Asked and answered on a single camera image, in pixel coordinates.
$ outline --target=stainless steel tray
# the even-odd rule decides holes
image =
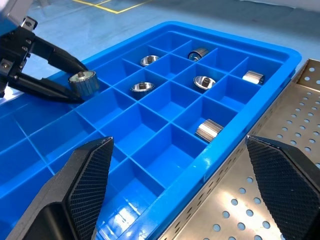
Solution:
[[[298,147],[320,168],[320,61],[309,59],[249,135]],[[160,240],[284,240],[264,204],[244,139]]]

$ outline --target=blue divided storage bin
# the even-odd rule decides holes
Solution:
[[[200,47],[209,53],[189,60]],[[142,67],[147,55],[160,59]],[[96,238],[156,238],[283,90],[300,60],[285,47],[165,22],[84,61],[101,84],[85,103],[23,94],[0,105],[0,239],[73,150],[103,136],[113,136],[115,146]],[[265,76],[262,86],[242,80],[249,70]],[[51,79],[67,86],[69,76]],[[217,83],[204,92],[195,76]],[[131,86],[141,81],[155,90],[132,95]],[[210,144],[195,136],[206,119],[224,127]]]

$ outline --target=grey floor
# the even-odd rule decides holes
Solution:
[[[110,0],[101,6],[121,10],[142,1]],[[35,1],[28,13],[39,22],[36,34],[80,60],[165,21],[181,21],[293,48],[302,54],[302,62],[320,59],[320,13],[301,9],[238,0],[151,0],[114,14],[72,0],[48,2],[50,5],[41,7]],[[36,78],[56,71],[35,56],[24,69]]]

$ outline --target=metal frame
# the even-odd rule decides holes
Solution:
[[[294,145],[320,166],[320,61],[304,64],[248,135]],[[245,139],[159,238],[283,239],[261,199]]]

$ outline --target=metal bushing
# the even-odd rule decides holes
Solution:
[[[145,56],[144,58],[141,59],[140,64],[146,67],[152,64],[153,62],[157,61],[158,59],[159,57],[156,55]]]
[[[68,80],[71,89],[82,97],[90,96],[100,88],[95,71],[80,71]]]
[[[155,89],[155,85],[151,82],[139,82],[131,87],[131,91],[135,99],[141,99]]]
[[[192,50],[189,54],[188,54],[188,59],[197,62],[199,61],[201,58],[203,58],[205,55],[207,55],[209,53],[209,51],[206,48],[203,47],[199,47],[195,50]]]
[[[200,137],[202,140],[210,143],[222,129],[224,128],[218,123],[212,121],[211,119],[207,119],[200,124],[195,132],[195,135]]]
[[[216,81],[208,76],[196,76],[193,79],[193,83],[202,90],[208,90],[216,84]]]
[[[262,85],[264,84],[265,76],[255,71],[248,71],[242,79],[253,84]]]

